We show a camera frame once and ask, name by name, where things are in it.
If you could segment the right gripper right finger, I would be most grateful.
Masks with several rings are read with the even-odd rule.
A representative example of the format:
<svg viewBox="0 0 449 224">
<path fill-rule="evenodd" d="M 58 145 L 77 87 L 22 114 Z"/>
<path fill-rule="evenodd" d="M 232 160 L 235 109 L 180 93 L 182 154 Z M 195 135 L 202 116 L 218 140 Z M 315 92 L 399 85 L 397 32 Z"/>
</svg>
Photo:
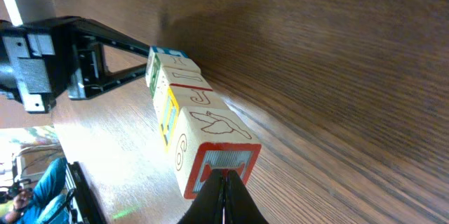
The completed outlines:
<svg viewBox="0 0 449 224">
<path fill-rule="evenodd" d="M 224 190 L 226 224 L 268 224 L 236 171 L 227 172 Z"/>
</svg>

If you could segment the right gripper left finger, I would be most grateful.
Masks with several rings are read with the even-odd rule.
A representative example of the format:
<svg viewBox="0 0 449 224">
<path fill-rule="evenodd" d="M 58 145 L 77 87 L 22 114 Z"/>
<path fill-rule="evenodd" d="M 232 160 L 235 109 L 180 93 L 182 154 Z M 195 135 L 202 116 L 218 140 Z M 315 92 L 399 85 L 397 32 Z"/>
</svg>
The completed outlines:
<svg viewBox="0 0 449 224">
<path fill-rule="evenodd" d="M 221 170 L 214 169 L 203 184 L 192 205 L 178 224 L 221 224 L 224 209 L 225 180 Z"/>
</svg>

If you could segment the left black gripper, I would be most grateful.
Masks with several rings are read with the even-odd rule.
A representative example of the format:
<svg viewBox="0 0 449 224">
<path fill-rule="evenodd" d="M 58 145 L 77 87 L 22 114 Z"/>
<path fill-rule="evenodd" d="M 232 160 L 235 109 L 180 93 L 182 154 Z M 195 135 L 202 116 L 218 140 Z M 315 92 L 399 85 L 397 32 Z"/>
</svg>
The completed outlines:
<svg viewBox="0 0 449 224">
<path fill-rule="evenodd" d="M 21 26 L 3 20 L 1 93 L 30 114 L 47 114 L 63 92 L 89 100 L 145 75 L 145 65 L 105 72 L 101 45 L 149 55 L 149 45 L 96 20 L 66 16 Z"/>
</svg>

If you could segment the leaf picture wooden block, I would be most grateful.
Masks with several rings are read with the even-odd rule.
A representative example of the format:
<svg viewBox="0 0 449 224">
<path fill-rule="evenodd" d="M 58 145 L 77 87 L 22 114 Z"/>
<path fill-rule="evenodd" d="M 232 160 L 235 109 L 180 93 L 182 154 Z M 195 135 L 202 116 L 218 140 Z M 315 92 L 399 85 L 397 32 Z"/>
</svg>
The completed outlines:
<svg viewBox="0 0 449 224">
<path fill-rule="evenodd" d="M 152 63 L 154 62 L 154 59 L 157 55 L 161 55 L 162 57 L 170 59 L 188 58 L 188 55 L 184 51 L 164 48 L 160 46 L 150 46 L 145 73 L 145 81 L 147 87 L 149 87 L 151 83 Z"/>
</svg>

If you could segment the green letter R block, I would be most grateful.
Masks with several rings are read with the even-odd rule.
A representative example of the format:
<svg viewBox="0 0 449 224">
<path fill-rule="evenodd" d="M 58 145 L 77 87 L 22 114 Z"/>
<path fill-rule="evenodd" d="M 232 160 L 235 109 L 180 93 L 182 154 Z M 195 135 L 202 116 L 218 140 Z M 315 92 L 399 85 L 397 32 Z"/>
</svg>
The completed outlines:
<svg viewBox="0 0 449 224">
<path fill-rule="evenodd" d="M 151 97 L 154 97 L 157 88 L 162 86 L 160 77 L 163 74 L 167 75 L 170 71 L 201 73 L 199 66 L 189 58 L 170 59 L 157 55 L 152 63 L 151 83 L 149 86 Z"/>
</svg>

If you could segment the plain white wooden block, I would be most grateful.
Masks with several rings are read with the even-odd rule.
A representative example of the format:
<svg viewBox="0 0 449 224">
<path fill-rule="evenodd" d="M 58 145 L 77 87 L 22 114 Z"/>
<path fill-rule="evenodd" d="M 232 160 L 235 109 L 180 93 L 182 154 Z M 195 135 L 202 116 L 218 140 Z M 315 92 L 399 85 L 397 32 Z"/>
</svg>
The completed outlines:
<svg viewBox="0 0 449 224">
<path fill-rule="evenodd" d="M 236 171 L 247 183 L 262 144 L 231 110 L 187 111 L 169 152 L 174 174 L 185 199 L 194 199 L 212 170 Z"/>
</svg>

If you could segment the yellow letter wooden block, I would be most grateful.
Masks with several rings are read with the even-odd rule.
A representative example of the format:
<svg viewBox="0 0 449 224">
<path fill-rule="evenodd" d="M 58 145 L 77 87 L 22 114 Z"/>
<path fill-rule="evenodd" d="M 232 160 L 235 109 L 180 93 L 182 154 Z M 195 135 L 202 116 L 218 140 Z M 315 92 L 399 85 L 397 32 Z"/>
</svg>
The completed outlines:
<svg viewBox="0 0 449 224">
<path fill-rule="evenodd" d="M 171 84 L 168 87 L 159 118 L 159 130 L 166 152 L 169 152 L 175 143 L 176 131 L 185 127 L 185 123 L 180 122 L 180 117 L 187 111 L 204 112 L 206 109 L 229 108 L 211 88 L 182 84 Z"/>
</svg>

